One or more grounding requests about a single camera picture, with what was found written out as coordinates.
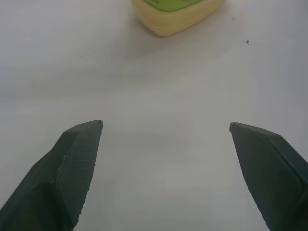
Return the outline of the yellow bottle with green label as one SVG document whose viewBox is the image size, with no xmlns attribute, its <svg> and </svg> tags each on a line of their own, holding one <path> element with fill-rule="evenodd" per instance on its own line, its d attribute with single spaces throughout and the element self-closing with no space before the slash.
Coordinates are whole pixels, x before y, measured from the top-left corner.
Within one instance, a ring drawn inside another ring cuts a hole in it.
<svg viewBox="0 0 308 231">
<path fill-rule="evenodd" d="M 131 0 L 133 10 L 145 27 L 169 37 L 201 22 L 226 0 Z"/>
</svg>

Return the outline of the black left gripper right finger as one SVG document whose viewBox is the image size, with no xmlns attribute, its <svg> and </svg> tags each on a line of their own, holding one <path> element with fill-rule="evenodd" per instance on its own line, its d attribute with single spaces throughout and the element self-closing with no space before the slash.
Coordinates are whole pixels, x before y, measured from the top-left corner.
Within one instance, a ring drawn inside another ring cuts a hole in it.
<svg viewBox="0 0 308 231">
<path fill-rule="evenodd" d="M 232 122 L 245 183 L 270 231 L 308 231 L 308 162 L 279 134 Z"/>
</svg>

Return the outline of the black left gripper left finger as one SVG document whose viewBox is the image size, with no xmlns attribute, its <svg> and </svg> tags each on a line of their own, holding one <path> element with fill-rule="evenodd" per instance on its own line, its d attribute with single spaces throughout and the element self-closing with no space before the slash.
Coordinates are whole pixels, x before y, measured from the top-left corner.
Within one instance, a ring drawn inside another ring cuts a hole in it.
<svg viewBox="0 0 308 231">
<path fill-rule="evenodd" d="M 102 120 L 66 130 L 0 209 L 0 231 L 73 231 L 90 189 L 102 130 Z"/>
</svg>

